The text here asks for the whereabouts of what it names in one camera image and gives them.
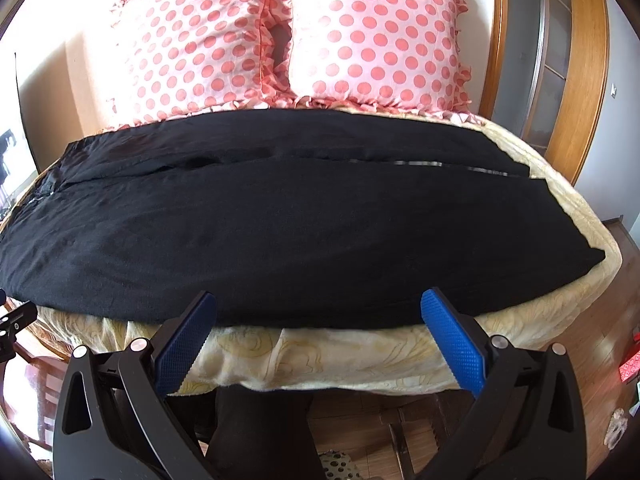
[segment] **pink pillow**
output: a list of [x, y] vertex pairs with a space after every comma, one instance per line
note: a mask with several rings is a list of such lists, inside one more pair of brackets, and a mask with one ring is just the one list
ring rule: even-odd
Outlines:
[[263, 107], [273, 88], [266, 0], [123, 0], [116, 24], [131, 80], [118, 120]]
[[289, 82], [312, 104], [466, 111], [463, 0], [291, 0]]

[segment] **bed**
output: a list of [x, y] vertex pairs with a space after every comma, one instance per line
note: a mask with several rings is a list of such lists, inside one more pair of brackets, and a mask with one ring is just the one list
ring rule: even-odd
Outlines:
[[[345, 113], [362, 113], [347, 108]], [[413, 114], [395, 120], [437, 121]], [[507, 336], [515, 346], [538, 349], [558, 336], [607, 288], [622, 264], [620, 251], [584, 199], [532, 148], [497, 124], [461, 123], [482, 131], [513, 160], [544, 178], [562, 209], [605, 259], [573, 283], [545, 296], [478, 317], [489, 333]], [[59, 354], [79, 344], [94, 351], [116, 351], [133, 339], [150, 337], [156, 327], [40, 307], [33, 333]], [[199, 394], [219, 385], [241, 383], [273, 388], [349, 388], [383, 394], [427, 394], [455, 388], [456, 382], [424, 326], [391, 330], [214, 329], [179, 394]]]

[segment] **pillow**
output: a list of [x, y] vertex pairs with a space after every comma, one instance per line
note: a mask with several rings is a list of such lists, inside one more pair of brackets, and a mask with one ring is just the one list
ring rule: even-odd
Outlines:
[[290, 0], [290, 89], [311, 104], [466, 112], [463, 0]]
[[276, 94], [266, 0], [121, 0], [115, 25], [130, 75], [118, 120], [263, 107]]

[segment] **bed sheet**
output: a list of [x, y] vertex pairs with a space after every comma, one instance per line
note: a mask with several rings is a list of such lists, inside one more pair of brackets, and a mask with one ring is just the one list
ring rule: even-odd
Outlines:
[[[436, 121], [411, 114], [393, 117]], [[580, 194], [521, 139], [491, 121], [457, 126], [482, 131], [511, 158], [527, 164], [533, 178], [544, 178], [590, 245], [606, 253], [602, 262], [573, 283], [477, 318], [490, 335], [500, 333], [515, 346], [539, 349], [564, 331], [609, 286], [622, 264], [620, 250]], [[49, 347], [69, 354], [79, 344], [95, 352], [122, 350], [137, 337], [151, 337], [157, 327], [39, 307], [38, 321], [31, 329]], [[213, 329], [178, 394], [199, 394], [235, 383], [255, 390], [337, 387], [396, 395], [457, 387], [425, 326], [377, 331], [246, 326]]]

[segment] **person's leg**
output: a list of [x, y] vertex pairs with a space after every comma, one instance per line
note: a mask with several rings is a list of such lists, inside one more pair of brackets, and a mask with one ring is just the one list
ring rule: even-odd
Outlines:
[[306, 422], [311, 399], [306, 392], [219, 388], [207, 460], [225, 480], [326, 480]]

